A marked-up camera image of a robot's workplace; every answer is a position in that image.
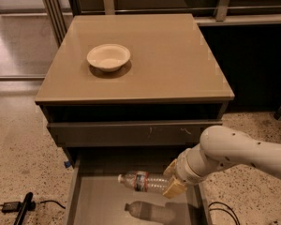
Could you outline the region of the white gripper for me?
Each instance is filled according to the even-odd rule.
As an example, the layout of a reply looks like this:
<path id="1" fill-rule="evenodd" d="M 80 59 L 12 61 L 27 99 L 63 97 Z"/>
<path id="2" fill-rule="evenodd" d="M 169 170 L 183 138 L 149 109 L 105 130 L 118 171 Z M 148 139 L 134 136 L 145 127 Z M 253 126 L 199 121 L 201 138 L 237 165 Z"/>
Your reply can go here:
<path id="1" fill-rule="evenodd" d="M 171 177 L 167 187 L 162 195 L 168 199 L 172 199 L 181 195 L 187 190 L 188 185 L 195 186 L 205 179 L 208 171 L 208 159 L 199 147 L 187 148 L 177 159 L 165 169 L 163 175 Z"/>

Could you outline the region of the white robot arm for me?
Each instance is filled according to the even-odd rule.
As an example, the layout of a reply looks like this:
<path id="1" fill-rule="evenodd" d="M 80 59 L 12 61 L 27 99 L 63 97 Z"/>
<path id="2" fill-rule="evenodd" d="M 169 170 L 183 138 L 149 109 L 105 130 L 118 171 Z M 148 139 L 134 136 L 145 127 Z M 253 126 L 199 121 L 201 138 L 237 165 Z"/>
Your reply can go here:
<path id="1" fill-rule="evenodd" d="M 172 199 L 204 181 L 211 173 L 244 164 L 281 180 L 281 143 L 258 141 L 223 126 L 211 126 L 200 142 L 187 148 L 164 171 L 170 181 L 162 195 Z"/>

